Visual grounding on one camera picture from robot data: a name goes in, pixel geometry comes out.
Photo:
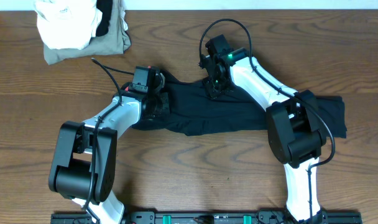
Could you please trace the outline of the white folded garment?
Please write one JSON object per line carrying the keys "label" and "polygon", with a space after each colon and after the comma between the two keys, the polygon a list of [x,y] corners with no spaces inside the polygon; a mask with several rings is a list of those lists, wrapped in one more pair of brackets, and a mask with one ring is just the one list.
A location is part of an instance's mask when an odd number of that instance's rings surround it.
{"label": "white folded garment", "polygon": [[96,0],[35,0],[37,28],[43,43],[57,50],[87,47],[103,16],[96,3]]}

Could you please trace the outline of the khaki folded garment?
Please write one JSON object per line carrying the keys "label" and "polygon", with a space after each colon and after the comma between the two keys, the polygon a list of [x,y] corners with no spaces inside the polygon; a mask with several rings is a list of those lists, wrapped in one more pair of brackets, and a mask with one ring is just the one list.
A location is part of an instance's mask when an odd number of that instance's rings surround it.
{"label": "khaki folded garment", "polygon": [[123,54],[130,46],[131,40],[126,33],[128,25],[124,20],[125,10],[122,0],[113,0],[111,20],[108,33],[101,37],[93,37],[89,45],[78,49],[50,49],[44,46],[44,59],[49,64],[55,64],[68,58],[79,58],[90,55]]}

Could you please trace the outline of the black folded garment on pile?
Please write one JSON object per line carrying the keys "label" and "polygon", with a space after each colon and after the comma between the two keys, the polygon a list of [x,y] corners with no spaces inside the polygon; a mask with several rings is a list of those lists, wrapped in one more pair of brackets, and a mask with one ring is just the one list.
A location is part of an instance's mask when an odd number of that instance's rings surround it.
{"label": "black folded garment on pile", "polygon": [[97,0],[96,7],[102,12],[101,22],[96,29],[96,36],[101,37],[106,35],[109,31],[109,22],[111,20],[113,10],[113,0]]}

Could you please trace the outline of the black leggings with coral cuffs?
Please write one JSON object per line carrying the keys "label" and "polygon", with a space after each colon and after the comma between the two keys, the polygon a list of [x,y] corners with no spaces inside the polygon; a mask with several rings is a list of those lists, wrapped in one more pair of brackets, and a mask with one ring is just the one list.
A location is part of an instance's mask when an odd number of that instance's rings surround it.
{"label": "black leggings with coral cuffs", "polygon": [[184,83],[166,70],[162,74],[166,78],[163,91],[168,93],[170,114],[142,119],[132,128],[167,129],[187,136],[267,129],[265,111],[243,89],[235,88],[211,99],[201,80]]}

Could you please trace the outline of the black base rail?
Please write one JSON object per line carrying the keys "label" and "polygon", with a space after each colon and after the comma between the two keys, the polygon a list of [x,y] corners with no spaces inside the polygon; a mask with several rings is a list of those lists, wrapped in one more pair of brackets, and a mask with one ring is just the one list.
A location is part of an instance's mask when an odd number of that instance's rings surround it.
{"label": "black base rail", "polygon": [[[327,212],[322,210],[313,223],[362,224],[359,212]],[[289,224],[296,221],[287,212],[260,210],[256,213],[160,213],[132,212],[121,224]]]}

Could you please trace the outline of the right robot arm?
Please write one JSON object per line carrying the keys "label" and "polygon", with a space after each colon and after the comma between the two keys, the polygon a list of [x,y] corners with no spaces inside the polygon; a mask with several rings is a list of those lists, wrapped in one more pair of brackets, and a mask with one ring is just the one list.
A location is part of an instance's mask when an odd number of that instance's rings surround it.
{"label": "right robot arm", "polygon": [[314,191],[315,166],[326,134],[323,123],[311,112],[317,108],[314,94],[284,85],[248,50],[231,48],[223,35],[210,39],[205,47],[208,55],[200,57],[200,65],[208,72],[203,82],[207,95],[217,98],[238,87],[266,112],[269,146],[285,169],[288,220],[323,223]]}

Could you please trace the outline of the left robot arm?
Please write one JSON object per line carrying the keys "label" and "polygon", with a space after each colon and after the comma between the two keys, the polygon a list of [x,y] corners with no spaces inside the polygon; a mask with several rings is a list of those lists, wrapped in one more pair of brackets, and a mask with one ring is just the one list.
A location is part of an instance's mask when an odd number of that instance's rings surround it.
{"label": "left robot arm", "polygon": [[51,223],[123,223],[125,207],[112,190],[117,141],[133,124],[170,112],[166,71],[136,67],[132,75],[97,115],[61,125],[48,186],[83,212],[54,213]]}

